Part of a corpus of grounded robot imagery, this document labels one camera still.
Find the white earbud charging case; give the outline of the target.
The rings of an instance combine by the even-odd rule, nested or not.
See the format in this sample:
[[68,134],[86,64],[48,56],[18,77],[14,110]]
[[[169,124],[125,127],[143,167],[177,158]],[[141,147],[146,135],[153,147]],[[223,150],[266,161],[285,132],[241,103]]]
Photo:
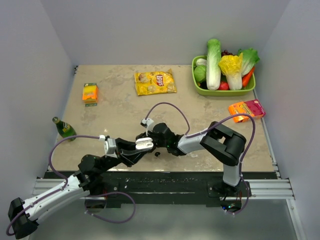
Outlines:
[[139,138],[135,141],[136,150],[150,150],[154,147],[153,139],[150,137]]

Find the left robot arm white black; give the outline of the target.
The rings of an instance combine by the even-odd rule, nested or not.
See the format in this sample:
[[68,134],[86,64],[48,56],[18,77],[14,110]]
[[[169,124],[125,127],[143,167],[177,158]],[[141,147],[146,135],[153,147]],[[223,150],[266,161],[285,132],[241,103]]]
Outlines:
[[69,177],[54,171],[63,179],[60,184],[34,197],[18,197],[11,201],[8,211],[10,223],[6,229],[8,236],[23,239],[38,228],[40,221],[65,205],[82,197],[99,196],[104,190],[99,175],[120,163],[131,167],[154,148],[150,137],[131,142],[100,135],[97,140],[104,144],[105,154],[102,157],[87,154],[82,158],[79,169]]

